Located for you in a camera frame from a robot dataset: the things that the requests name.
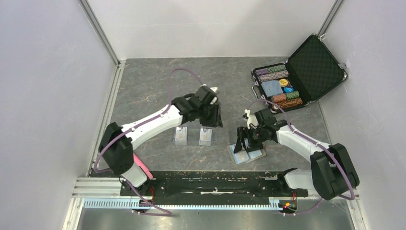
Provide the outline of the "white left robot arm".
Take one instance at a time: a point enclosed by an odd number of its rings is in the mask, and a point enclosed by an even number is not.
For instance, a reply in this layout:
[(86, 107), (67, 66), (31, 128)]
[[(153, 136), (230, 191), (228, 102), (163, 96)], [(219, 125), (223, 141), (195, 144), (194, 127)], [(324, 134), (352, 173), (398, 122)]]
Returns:
[(161, 110), (138, 121), (122, 126), (110, 123), (102, 136), (94, 171), (103, 172), (98, 165), (100, 159), (104, 159), (107, 171), (125, 178), (138, 195), (147, 194), (152, 176), (135, 161), (134, 150), (168, 129), (195, 120), (203, 127), (222, 127), (217, 87), (204, 84), (197, 92), (176, 97)]

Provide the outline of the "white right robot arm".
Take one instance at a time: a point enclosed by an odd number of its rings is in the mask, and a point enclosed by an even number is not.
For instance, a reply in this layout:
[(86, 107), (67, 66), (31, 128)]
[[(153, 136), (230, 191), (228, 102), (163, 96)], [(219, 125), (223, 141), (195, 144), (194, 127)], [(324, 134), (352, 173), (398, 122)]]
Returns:
[(296, 188), (314, 190), (324, 200), (341, 197), (354, 200), (354, 189), (360, 184), (347, 149), (342, 144), (328, 144), (299, 131), (287, 120), (277, 120), (269, 109), (243, 114), (245, 126), (237, 128), (233, 154), (250, 153), (273, 141), (295, 151), (310, 163), (308, 172), (292, 170), (277, 181), (277, 191), (290, 195)]

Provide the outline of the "clear acrylic card box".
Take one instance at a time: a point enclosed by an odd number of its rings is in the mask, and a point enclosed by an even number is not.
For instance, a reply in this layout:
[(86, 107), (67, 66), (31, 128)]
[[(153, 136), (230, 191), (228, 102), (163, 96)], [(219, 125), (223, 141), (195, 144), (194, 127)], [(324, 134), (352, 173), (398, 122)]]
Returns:
[(199, 133), (199, 145), (212, 146), (213, 142), (213, 129), (211, 127), (201, 127)]
[(188, 128), (185, 126), (178, 126), (175, 128), (174, 134), (175, 146), (187, 146), (188, 145)]

